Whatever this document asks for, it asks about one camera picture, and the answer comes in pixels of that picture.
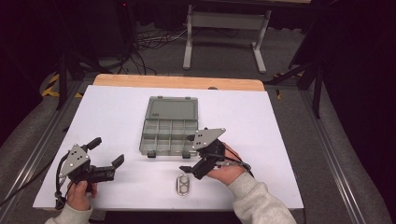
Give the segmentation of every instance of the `black curtain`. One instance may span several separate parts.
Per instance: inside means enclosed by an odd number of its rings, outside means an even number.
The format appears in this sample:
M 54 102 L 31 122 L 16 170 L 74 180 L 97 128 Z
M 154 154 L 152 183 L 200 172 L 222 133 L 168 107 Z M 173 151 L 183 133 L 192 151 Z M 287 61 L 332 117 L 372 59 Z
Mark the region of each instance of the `black curtain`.
M 46 27 L 23 1 L 0 7 L 0 146 L 37 106 L 39 87 L 55 68 L 57 55 Z
M 294 57 L 322 57 L 346 135 L 396 223 L 396 2 L 340 1 L 319 16 Z

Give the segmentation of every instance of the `white table surface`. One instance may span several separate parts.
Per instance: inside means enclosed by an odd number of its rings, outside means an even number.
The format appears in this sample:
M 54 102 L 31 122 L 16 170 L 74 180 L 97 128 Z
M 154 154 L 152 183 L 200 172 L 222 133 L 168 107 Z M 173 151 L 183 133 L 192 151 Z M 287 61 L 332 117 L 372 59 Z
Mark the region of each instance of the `white table surface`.
M 90 86 L 49 168 L 33 207 L 52 209 L 55 205 L 55 173 L 61 157 L 74 144 L 84 145 L 96 137 L 102 144 L 88 151 L 91 164 L 111 165 L 120 154 L 124 164 L 114 181 L 99 184 L 95 209 L 145 211 L 228 211 L 233 195 L 218 180 L 189 174 L 190 192 L 176 193 L 180 165 L 193 166 L 198 158 L 149 159 L 139 144 L 150 96 L 198 98 L 199 129 L 227 130 L 219 140 L 236 150 L 251 165 L 256 179 L 288 208 L 303 208 L 300 191 L 277 127 L 273 108 L 265 91 L 210 91 L 188 89 Z M 66 193 L 68 181 L 62 188 Z

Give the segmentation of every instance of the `sleeve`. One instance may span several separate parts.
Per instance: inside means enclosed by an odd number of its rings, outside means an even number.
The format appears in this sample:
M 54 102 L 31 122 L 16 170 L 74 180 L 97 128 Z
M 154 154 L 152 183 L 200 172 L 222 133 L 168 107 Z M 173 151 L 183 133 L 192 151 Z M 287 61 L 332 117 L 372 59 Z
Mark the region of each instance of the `sleeve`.
M 228 186 L 233 193 L 233 210 L 242 223 L 296 223 L 289 209 L 248 173 Z
M 66 204 L 62 213 L 58 217 L 48 219 L 46 224 L 88 224 L 91 214 L 92 208 L 88 211 L 78 211 Z

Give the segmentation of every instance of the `hand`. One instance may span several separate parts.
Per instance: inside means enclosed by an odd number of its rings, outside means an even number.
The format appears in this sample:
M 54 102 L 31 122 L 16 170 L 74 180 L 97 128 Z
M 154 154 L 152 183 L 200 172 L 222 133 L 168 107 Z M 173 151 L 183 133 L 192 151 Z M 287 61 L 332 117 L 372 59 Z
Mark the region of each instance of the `hand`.
M 235 155 L 239 157 L 238 153 L 235 152 L 232 148 L 230 148 L 227 144 L 225 143 L 223 144 L 226 147 L 225 156 L 240 161 L 237 157 L 235 157 Z M 207 174 L 207 176 L 215 178 L 228 186 L 231 183 L 233 183 L 235 179 L 245 171 L 246 171 L 245 168 L 238 165 L 221 166 L 219 169 L 210 171 Z
M 85 191 L 87 189 L 88 182 L 84 180 L 80 181 L 78 185 L 72 182 L 70 182 L 70 184 L 72 186 L 67 193 L 67 204 L 78 211 L 90 210 L 90 201 L 88 200 L 87 192 Z M 93 191 L 91 192 L 91 195 L 93 198 L 95 198 L 98 192 L 98 184 L 92 184 L 92 188 Z

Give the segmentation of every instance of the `plastic organizer box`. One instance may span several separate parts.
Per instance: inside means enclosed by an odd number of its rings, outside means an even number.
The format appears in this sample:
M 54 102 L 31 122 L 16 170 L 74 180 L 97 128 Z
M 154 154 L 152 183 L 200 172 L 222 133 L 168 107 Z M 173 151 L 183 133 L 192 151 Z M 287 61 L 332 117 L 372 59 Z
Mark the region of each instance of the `plastic organizer box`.
M 140 152 L 149 158 L 182 156 L 197 152 L 187 136 L 198 130 L 198 99 L 151 96 L 140 141 Z

